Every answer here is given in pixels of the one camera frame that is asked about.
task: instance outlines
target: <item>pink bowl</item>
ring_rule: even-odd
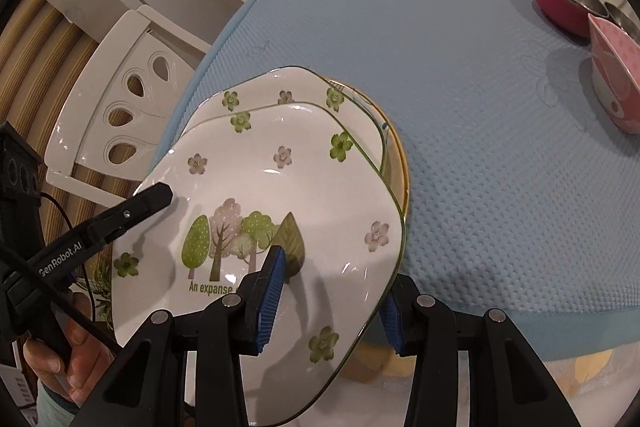
[[[543,13],[561,28],[584,38],[588,38],[589,20],[587,15],[607,17],[609,13],[599,0],[536,0]]]
[[[609,118],[640,134],[640,46],[614,23],[588,15],[593,90]]]

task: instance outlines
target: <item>human hand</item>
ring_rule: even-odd
[[[86,317],[91,316],[91,302],[83,293],[74,293],[74,306]],[[65,334],[72,348],[66,374],[62,359],[36,339],[28,339],[24,344],[24,360],[50,390],[81,405],[113,362],[113,355],[103,343],[72,319],[68,320]],[[66,378],[68,392],[60,385],[56,375]]]

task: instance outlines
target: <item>blue table mat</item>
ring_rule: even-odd
[[[453,309],[505,309],[543,360],[640,339],[640,139],[606,117],[588,47],[533,0],[249,0],[177,104],[300,65],[396,124],[411,206],[401,272]],[[385,343],[375,320],[365,340]]]

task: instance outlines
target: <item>silver bolt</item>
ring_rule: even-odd
[[[415,299],[415,301],[418,303],[418,306],[422,306],[423,308],[431,308],[436,304],[436,299],[431,297],[431,295],[425,294],[418,295],[418,298]]]
[[[238,306],[242,299],[237,293],[229,293],[222,298],[222,303],[227,308],[233,308],[234,306]]]
[[[169,314],[164,310],[160,310],[151,315],[151,322],[153,322],[153,324],[163,324],[168,318]]]
[[[489,318],[493,322],[504,322],[507,320],[507,315],[505,315],[502,310],[494,308],[493,310],[489,310]]]

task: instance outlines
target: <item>stack of plates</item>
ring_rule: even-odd
[[[398,270],[408,204],[398,134],[361,93],[282,68],[200,105],[140,188],[156,182],[172,204],[114,244],[118,341],[154,310],[190,313],[234,292],[281,245],[287,283],[271,341],[242,358],[242,381],[252,425],[295,418],[334,379]]]

